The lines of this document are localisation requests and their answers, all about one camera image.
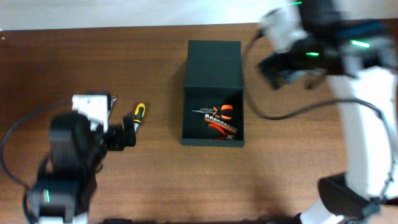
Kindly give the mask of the orange black needle nose pliers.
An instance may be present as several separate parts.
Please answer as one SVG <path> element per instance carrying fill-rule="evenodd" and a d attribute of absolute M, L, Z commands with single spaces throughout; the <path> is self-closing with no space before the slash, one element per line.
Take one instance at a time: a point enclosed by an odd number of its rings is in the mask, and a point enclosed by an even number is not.
<path fill-rule="evenodd" d="M 231 120 L 233 116 L 232 105 L 219 105 L 219 106 L 213 106 L 211 108 L 200 108 L 192 111 L 197 113 L 210 114 L 214 118 L 223 119 L 223 120 Z"/>

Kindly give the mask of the orange socket bit rail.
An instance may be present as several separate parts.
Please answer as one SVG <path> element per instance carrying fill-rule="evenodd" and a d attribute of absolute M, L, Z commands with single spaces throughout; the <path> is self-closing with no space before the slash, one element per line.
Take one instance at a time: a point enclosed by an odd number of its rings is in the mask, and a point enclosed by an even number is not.
<path fill-rule="evenodd" d="M 236 127 L 234 127 L 234 126 L 232 126 L 232 125 L 230 125 L 230 124 L 228 124 L 228 123 L 226 123 L 226 122 L 224 122 L 224 121 L 222 121 L 222 120 L 220 120 L 220 119 L 218 119 L 218 118 L 216 118 L 216 117 L 214 117 L 214 116 L 212 116 L 210 114 L 205 114 L 204 115 L 204 120 L 206 122 L 208 122 L 210 125 L 216 126 L 217 128 L 221 128 L 224 131 L 228 131 L 230 133 L 237 133 L 238 132 L 238 129 Z"/>

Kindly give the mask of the red handled small pliers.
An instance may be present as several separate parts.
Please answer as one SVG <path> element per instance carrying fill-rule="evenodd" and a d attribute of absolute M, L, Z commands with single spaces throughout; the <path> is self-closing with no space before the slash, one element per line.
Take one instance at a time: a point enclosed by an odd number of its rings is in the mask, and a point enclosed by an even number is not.
<path fill-rule="evenodd" d="M 224 131 L 224 129 L 223 129 L 221 126 L 217 125 L 217 124 L 210 123 L 210 124 L 208 125 L 208 127 L 209 127 L 209 128 L 213 128 L 213 129 L 216 129 L 218 132 L 221 133 L 222 137 L 217 138 L 217 140 L 227 140 L 227 139 L 228 139 L 228 140 L 235 140 L 235 135 L 226 133 L 226 132 Z"/>

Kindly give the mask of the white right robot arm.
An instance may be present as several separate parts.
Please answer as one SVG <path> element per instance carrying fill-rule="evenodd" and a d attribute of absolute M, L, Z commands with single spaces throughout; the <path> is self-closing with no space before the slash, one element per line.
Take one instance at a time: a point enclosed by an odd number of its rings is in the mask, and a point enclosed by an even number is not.
<path fill-rule="evenodd" d="M 292 1 L 265 14 L 274 53 L 259 64 L 279 89 L 306 73 L 327 82 L 347 150 L 345 172 L 318 181 L 318 200 L 283 223 L 366 223 L 397 205 L 397 54 L 385 23 L 347 20 L 333 1 Z"/>

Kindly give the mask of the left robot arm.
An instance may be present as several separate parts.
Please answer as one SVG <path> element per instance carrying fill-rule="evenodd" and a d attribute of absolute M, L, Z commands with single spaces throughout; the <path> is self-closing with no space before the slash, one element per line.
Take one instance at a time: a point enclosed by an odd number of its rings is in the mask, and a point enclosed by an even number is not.
<path fill-rule="evenodd" d="M 72 223 L 88 213 L 96 172 L 107 152 L 136 145 L 132 113 L 109 128 L 90 128 L 89 119 L 65 113 L 50 123 L 50 155 L 42 161 L 35 185 L 27 191 L 28 214 L 34 223 L 46 218 Z"/>

